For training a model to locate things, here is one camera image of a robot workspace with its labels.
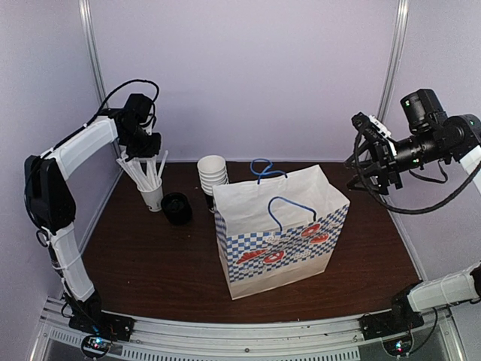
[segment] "blue bag handle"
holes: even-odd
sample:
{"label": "blue bag handle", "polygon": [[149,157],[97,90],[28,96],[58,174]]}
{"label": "blue bag handle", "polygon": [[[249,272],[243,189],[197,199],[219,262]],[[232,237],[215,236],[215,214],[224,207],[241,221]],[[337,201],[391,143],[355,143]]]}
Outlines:
{"label": "blue bag handle", "polygon": [[303,208],[303,209],[306,209],[306,210],[308,210],[308,211],[313,212],[313,222],[316,222],[316,220],[317,220],[317,213],[316,213],[316,211],[313,210],[312,208],[309,208],[309,207],[307,207],[306,205],[300,205],[299,203],[296,203],[296,202],[291,201],[290,199],[286,199],[286,198],[284,198],[284,197],[280,197],[280,196],[273,197],[273,198],[269,201],[269,204],[268,204],[268,212],[269,212],[269,215],[272,217],[272,219],[275,220],[276,223],[279,225],[279,228],[280,228],[280,232],[281,232],[281,233],[283,232],[283,225],[280,224],[279,220],[272,214],[272,210],[271,210],[272,202],[275,201],[276,199],[282,199],[284,202],[290,203],[291,205],[297,205],[298,207],[301,207],[301,208]]}
{"label": "blue bag handle", "polygon": [[[268,166],[266,166],[264,168],[263,171],[261,171],[260,173],[255,171],[254,170],[254,163],[255,162],[267,162],[269,163]],[[251,163],[250,163],[250,171],[254,174],[254,175],[258,175],[259,178],[257,178],[257,184],[260,184],[261,183],[261,179],[262,177],[265,177],[267,175],[274,175],[274,174],[283,174],[285,177],[287,177],[287,174],[284,172],[284,171],[269,171],[269,169],[271,169],[272,167],[274,166],[274,164],[269,160],[269,159],[266,159],[266,158],[257,158],[257,159],[254,159]]]}

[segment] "white straw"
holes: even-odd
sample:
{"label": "white straw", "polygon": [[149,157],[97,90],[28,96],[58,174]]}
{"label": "white straw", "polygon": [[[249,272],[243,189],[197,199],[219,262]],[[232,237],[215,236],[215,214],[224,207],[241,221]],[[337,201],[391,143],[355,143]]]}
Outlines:
{"label": "white straw", "polygon": [[156,177],[156,158],[152,157],[147,160],[147,180],[153,189],[157,188],[157,177]]}
{"label": "white straw", "polygon": [[162,179],[162,172],[164,171],[165,161],[167,160],[168,150],[165,151],[164,156],[162,157],[162,163],[160,163],[159,173],[157,174],[157,181],[160,184],[160,180]]}
{"label": "white straw", "polygon": [[141,164],[137,159],[133,159],[130,162],[126,163],[136,178],[138,179],[138,186],[140,188],[144,188],[145,191],[151,190],[147,177],[145,176],[144,171],[142,170]]}
{"label": "white straw", "polygon": [[144,185],[141,183],[141,181],[138,179],[137,175],[135,174],[134,171],[123,161],[123,159],[117,159],[117,162],[120,164],[122,169],[127,173],[127,175],[137,184],[137,187],[140,190],[147,191],[144,189]]}

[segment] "white wall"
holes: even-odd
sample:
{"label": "white wall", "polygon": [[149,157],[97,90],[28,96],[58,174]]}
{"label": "white wall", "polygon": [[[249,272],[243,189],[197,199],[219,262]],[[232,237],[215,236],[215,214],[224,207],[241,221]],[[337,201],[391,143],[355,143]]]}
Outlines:
{"label": "white wall", "polygon": [[[23,162],[78,128],[98,107],[77,1],[0,2],[0,359],[26,359],[47,296],[60,282],[23,207]],[[111,187],[104,149],[74,174],[77,238]]]}
{"label": "white wall", "polygon": [[92,2],[107,87],[162,88],[170,160],[344,160],[351,116],[378,106],[396,13],[381,0]]}
{"label": "white wall", "polygon": [[[411,1],[401,68],[386,125],[396,138],[409,135],[399,105],[419,88],[432,88],[448,115],[481,117],[481,7],[477,1]],[[446,167],[448,184],[427,184],[403,177],[402,190],[393,190],[397,206],[421,208],[445,198],[466,177],[458,164]],[[438,175],[436,165],[427,174]],[[481,195],[470,185],[457,199],[432,214],[403,216],[402,222],[428,279],[456,272],[481,259]],[[481,355],[481,307],[453,308],[469,359]]]}

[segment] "blue checkered pattern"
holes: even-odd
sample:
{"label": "blue checkered pattern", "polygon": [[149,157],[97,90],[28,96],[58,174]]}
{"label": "blue checkered pattern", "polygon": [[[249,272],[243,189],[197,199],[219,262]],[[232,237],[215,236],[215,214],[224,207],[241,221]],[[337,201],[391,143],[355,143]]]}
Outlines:
{"label": "blue checkered pattern", "polygon": [[[333,251],[340,231],[346,219],[349,205],[337,209],[335,212],[328,214],[326,217],[319,218],[316,222],[309,223],[287,229],[285,232],[257,232],[246,233],[227,237],[227,226],[222,215],[216,210],[216,232],[217,238],[221,245],[223,256],[228,263],[228,276],[231,282],[242,281],[246,278],[263,275],[265,272],[272,271],[291,265],[297,262],[307,261],[322,255],[327,255]],[[309,234],[302,236],[302,232],[319,224],[319,228]],[[329,234],[327,241],[311,244],[310,241],[321,234]],[[246,262],[237,264],[246,252],[254,250],[266,250],[262,255],[250,259]],[[274,263],[265,263],[264,258],[280,251],[284,252],[281,260]]]}

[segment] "wooden table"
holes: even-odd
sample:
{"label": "wooden table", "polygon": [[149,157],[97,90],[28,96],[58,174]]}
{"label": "wooden table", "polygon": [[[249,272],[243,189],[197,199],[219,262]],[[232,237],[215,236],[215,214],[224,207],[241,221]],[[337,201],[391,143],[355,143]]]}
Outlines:
{"label": "wooden table", "polygon": [[[293,171],[312,163],[276,163]],[[172,226],[151,213],[124,174],[84,254],[104,310],[208,323],[318,320],[383,310],[416,271],[388,212],[363,192],[340,163],[322,163],[329,181],[351,201],[343,231],[323,274],[232,301],[219,261],[213,215],[207,210],[195,163],[171,163],[164,193],[182,192],[193,220]],[[231,182],[254,179],[248,163],[228,163]]]}

